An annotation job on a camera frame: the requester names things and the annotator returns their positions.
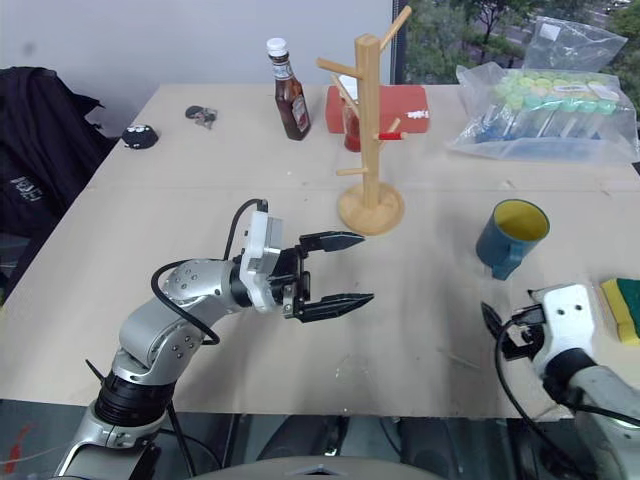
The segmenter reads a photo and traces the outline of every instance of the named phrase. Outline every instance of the black cable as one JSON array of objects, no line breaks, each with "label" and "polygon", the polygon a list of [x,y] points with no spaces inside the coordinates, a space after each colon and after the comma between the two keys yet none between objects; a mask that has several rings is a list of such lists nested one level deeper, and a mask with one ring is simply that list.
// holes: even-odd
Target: black cable
[{"label": "black cable", "polygon": [[569,403],[569,402],[565,402],[562,405],[564,405],[567,408],[570,408],[571,410],[595,413],[596,415],[602,415],[604,417],[614,418],[616,420],[626,422],[630,425],[640,427],[640,419],[630,417],[629,415],[625,415],[624,413],[614,412],[613,410],[607,410],[606,408],[600,408],[594,405],[585,405],[585,404],[578,405],[576,403]]},{"label": "black cable", "polygon": [[176,415],[176,411],[173,408],[173,401],[170,401],[169,405],[167,405],[167,413],[169,414],[171,427],[173,428],[173,431],[176,434],[176,439],[178,440],[178,446],[180,447],[180,451],[182,452],[182,456],[184,457],[184,462],[187,466],[187,472],[190,477],[195,477],[196,467],[193,464],[193,458],[191,457],[191,452],[189,452],[189,447],[187,446],[187,442],[185,441],[184,433],[182,433],[180,422],[178,422],[178,416]]},{"label": "black cable", "polygon": [[[240,220],[240,216],[244,213],[244,211],[247,208],[249,208],[251,205],[254,205],[254,204],[258,206],[257,208],[261,212],[266,212],[269,210],[269,204],[267,203],[267,201],[261,200],[259,198],[252,198],[251,200],[247,200],[240,206],[240,208],[236,211],[235,215],[233,216],[233,219],[231,220],[231,227],[229,228],[229,235],[227,237],[227,245],[225,246],[224,256],[222,257],[223,260],[229,260],[229,254],[231,253],[231,245],[233,244],[233,239],[235,237],[236,227],[238,225],[238,221]],[[168,307],[173,312],[180,315],[187,322],[189,322],[191,325],[196,327],[198,330],[200,330],[202,333],[204,333],[210,338],[210,340],[204,340],[202,342],[202,345],[217,345],[220,343],[220,337],[218,337],[218,335],[216,335],[213,332],[213,330],[211,330],[204,322],[202,322],[197,317],[190,314],[185,309],[181,308],[179,305],[171,301],[165,295],[165,293],[160,288],[160,285],[158,284],[160,280],[160,276],[164,272],[166,272],[167,270],[171,270],[172,268],[179,267],[180,265],[182,265],[184,262],[187,262],[187,261],[188,260],[180,260],[177,262],[171,262],[171,263],[168,263],[167,265],[164,265],[163,267],[160,267],[158,270],[156,270],[154,274],[151,276],[151,291],[156,296],[156,298],[160,300],[166,307]]]},{"label": "black cable", "polygon": [[205,325],[201,320],[198,320],[198,318],[191,315],[185,309],[180,308],[177,304],[173,303],[169,299],[169,297],[165,295],[165,293],[160,288],[160,285],[158,284],[160,275],[162,275],[167,270],[171,270],[172,268],[176,268],[182,265],[184,262],[187,262],[187,261],[188,260],[180,260],[178,262],[171,262],[163,267],[160,267],[158,270],[156,270],[155,273],[151,276],[151,291],[153,291],[153,294],[156,296],[156,298],[160,300],[166,307],[170,308],[175,313],[180,315],[191,325],[199,329],[202,333],[204,333],[205,335],[208,335],[209,338],[211,338],[211,340],[206,342],[207,345],[217,345],[218,343],[220,343],[220,337],[218,337],[215,333],[213,333],[213,330],[207,327],[207,325]]},{"label": "black cable", "polygon": [[578,474],[580,478],[582,478],[583,480],[589,480],[589,477],[587,476],[587,474],[584,473],[580,467],[578,467],[578,465],[573,460],[573,458],[571,458],[571,456],[569,456],[569,454],[566,453],[562,448],[556,445],[556,443],[553,442],[553,440],[551,440],[547,436],[547,434],[542,431],[540,427],[538,427],[538,425],[531,419],[531,417],[527,415],[527,412],[524,411],[524,409],[522,408],[522,406],[520,405],[516,397],[513,395],[513,393],[511,392],[511,388],[509,387],[509,384],[504,378],[504,373],[502,371],[502,362],[501,362],[502,342],[507,336],[507,330],[509,330],[515,324],[516,324],[516,319],[512,318],[502,326],[502,328],[500,329],[500,332],[498,333],[495,349],[493,351],[493,360],[495,363],[496,373],[498,374],[498,380],[500,381],[500,385],[502,386],[504,393],[507,395],[507,398],[509,399],[513,407],[518,411],[518,413],[522,417],[522,420],[524,420],[527,427],[529,427],[529,429],[531,429],[536,435],[538,435],[538,437],[540,437],[540,439],[544,443],[546,443],[553,452],[557,453],[565,461],[565,463],[568,466],[570,466]]},{"label": "black cable", "polygon": [[233,239],[236,236],[236,227],[238,226],[238,220],[240,220],[240,216],[244,213],[244,211],[249,208],[251,205],[257,205],[257,209],[260,212],[268,212],[269,204],[266,200],[261,200],[259,198],[252,198],[251,200],[247,200],[240,208],[236,211],[236,214],[233,216],[231,220],[231,228],[229,228],[229,236],[227,237],[227,245],[224,247],[224,256],[223,260],[229,260],[229,255],[231,254],[231,246],[233,244]]},{"label": "black cable", "polygon": [[[162,433],[164,435],[171,435],[174,437],[177,437],[176,432],[174,432],[173,430],[169,430],[168,428],[161,428],[158,433]],[[209,448],[209,446],[204,443],[201,440],[198,440],[195,437],[192,437],[191,435],[187,435],[186,433],[183,433],[182,436],[184,438],[186,438],[187,440],[191,440],[193,443],[197,443],[198,445],[200,445],[200,447],[207,452],[207,455],[209,455],[209,457],[211,458],[211,460],[213,460],[213,463],[215,464],[215,468],[216,470],[220,470],[222,469],[222,464],[220,463],[220,459],[218,458],[218,456],[216,455],[216,453],[211,450],[211,448]]]},{"label": "black cable", "polygon": [[387,438],[387,442],[389,442],[389,445],[391,446],[391,448],[393,448],[393,451],[396,452],[399,457],[401,457],[402,454],[400,453],[400,448],[395,444],[395,442],[391,438],[391,435],[387,431],[387,427],[384,426],[383,418],[382,417],[378,418],[378,421],[380,422],[380,428],[382,428],[382,433],[384,433],[384,436]]}]

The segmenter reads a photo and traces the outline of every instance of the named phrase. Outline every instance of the wooden mug tree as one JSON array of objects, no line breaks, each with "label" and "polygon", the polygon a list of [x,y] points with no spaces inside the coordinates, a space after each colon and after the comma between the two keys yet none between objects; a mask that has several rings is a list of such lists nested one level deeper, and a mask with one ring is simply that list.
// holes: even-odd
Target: wooden mug tree
[{"label": "wooden mug tree", "polygon": [[380,54],[411,15],[406,6],[395,19],[386,35],[379,39],[364,34],[355,40],[356,66],[318,58],[318,67],[355,77],[358,80],[358,104],[342,86],[336,75],[331,79],[340,94],[360,120],[361,168],[338,170],[337,175],[362,175],[362,184],[342,194],[338,210],[342,221],[353,231],[363,235],[378,235],[395,227],[404,214],[404,202],[396,189],[380,182],[380,150],[386,140],[401,140],[406,133],[396,132],[400,119],[396,118],[389,131],[380,132]]}]

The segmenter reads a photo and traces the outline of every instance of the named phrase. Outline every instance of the yellow sponge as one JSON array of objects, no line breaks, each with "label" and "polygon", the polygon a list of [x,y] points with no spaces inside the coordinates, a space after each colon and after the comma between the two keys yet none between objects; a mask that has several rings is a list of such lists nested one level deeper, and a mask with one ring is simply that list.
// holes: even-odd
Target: yellow sponge
[{"label": "yellow sponge", "polygon": [[626,345],[640,345],[640,317],[634,316],[640,306],[636,305],[640,298],[640,281],[614,278],[600,286],[618,324],[620,341]]}]

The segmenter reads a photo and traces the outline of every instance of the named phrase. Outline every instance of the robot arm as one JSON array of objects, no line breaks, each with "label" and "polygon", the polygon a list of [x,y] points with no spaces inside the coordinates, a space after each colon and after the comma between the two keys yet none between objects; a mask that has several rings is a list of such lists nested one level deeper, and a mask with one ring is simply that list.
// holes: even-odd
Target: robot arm
[{"label": "robot arm", "polygon": [[[573,410],[576,428],[598,467],[599,478],[640,478],[640,392],[592,359],[593,314],[583,285],[564,285],[529,292],[536,302],[512,320],[524,326],[524,345],[507,338],[507,360],[528,357],[547,393]],[[485,323],[496,338],[502,321],[486,304]],[[622,414],[628,423],[600,413]]]},{"label": "robot arm", "polygon": [[[281,306],[286,317],[307,322],[343,315],[373,298],[340,294],[305,304],[310,299],[310,274],[304,270],[308,252],[342,250],[362,242],[362,236],[305,235],[300,245],[282,250],[282,221],[262,211],[253,212],[247,233],[243,254],[233,260],[177,262],[158,298],[127,318],[111,371],[87,408],[57,476],[86,477],[99,472],[96,463],[107,458],[110,465],[135,468],[164,422],[176,382],[203,345],[205,332],[225,315],[251,306],[268,313]],[[196,320],[187,321],[189,314]],[[205,325],[199,328],[199,321]],[[106,478],[127,477],[120,470]]]}]

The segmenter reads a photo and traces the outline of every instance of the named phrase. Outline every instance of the wooden table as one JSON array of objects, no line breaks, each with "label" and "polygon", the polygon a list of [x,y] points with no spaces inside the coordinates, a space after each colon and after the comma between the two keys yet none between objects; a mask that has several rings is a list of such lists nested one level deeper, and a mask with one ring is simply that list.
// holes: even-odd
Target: wooden table
[{"label": "wooden table", "polygon": [[[118,144],[9,298],[0,322],[0,398],[84,405],[108,371],[118,329],[151,297],[149,277],[181,258],[222,254],[235,209],[269,200],[285,240],[344,228],[339,194],[354,184],[336,169],[357,154],[326,131],[326,87],[306,86],[314,119],[302,142],[284,135],[271,85],[167,85],[137,118],[160,133],[151,149]],[[455,86],[427,87],[431,129],[382,153],[381,178],[404,196],[389,234],[333,254],[312,254],[313,295],[374,292],[364,308],[301,325],[252,311],[215,326],[180,379],[176,406],[204,412],[512,416],[492,365],[482,300],[507,317],[526,290],[640,274],[640,177],[631,166],[530,164],[446,148],[466,119]],[[216,108],[211,131],[184,118]],[[491,279],[475,241],[506,198],[540,205],[551,233],[506,282]],[[236,242],[234,252],[240,249]],[[640,349],[596,318],[596,359],[640,388]],[[507,375],[532,416],[563,415],[528,361]]]}]

